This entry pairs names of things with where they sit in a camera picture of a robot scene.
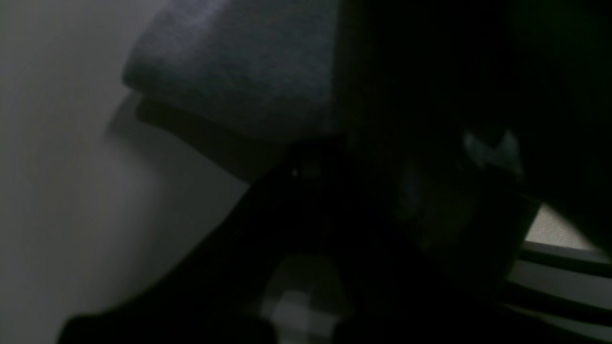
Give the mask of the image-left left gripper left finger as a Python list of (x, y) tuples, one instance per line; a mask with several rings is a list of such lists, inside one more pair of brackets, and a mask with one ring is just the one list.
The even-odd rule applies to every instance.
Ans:
[(324, 196), (335, 165), (289, 158), (256, 181), (221, 224), (159, 281), (107, 311), (80, 315), (60, 344), (282, 344), (285, 292), (334, 278)]

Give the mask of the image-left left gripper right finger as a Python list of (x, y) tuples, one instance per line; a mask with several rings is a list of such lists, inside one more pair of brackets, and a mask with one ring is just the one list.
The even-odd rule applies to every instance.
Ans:
[(428, 255), (361, 190), (350, 151), (335, 148), (335, 259), (356, 306), (337, 344), (609, 344), (611, 310), (507, 280), (533, 263), (575, 285), (611, 281), (611, 264), (523, 246), (540, 201), (485, 181), (468, 238)]

